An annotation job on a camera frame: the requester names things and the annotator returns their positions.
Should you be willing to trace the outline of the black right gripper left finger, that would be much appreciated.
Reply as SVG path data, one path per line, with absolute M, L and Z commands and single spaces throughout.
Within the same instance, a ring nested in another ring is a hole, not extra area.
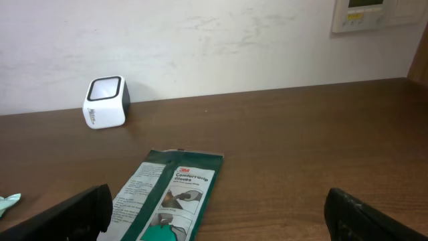
M 86 241 L 106 232 L 113 204 L 106 184 L 91 187 L 1 232 L 1 241 Z

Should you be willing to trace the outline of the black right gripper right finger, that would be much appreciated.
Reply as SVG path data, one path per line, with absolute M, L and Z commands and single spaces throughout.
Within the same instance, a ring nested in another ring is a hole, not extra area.
M 331 240 L 427 241 L 427 237 L 333 187 L 324 204 Z

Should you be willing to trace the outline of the light teal wipes pack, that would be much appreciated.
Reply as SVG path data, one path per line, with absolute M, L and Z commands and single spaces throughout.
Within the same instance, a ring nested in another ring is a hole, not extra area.
M 7 209 L 14 206 L 20 199 L 20 193 L 16 193 L 8 197 L 0 197 L 0 217 L 2 217 Z

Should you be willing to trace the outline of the green 3M gloves package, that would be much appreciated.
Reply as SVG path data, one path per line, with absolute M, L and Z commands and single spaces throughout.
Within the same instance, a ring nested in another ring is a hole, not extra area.
M 194 240 L 223 164 L 221 154 L 152 150 L 113 199 L 99 240 Z

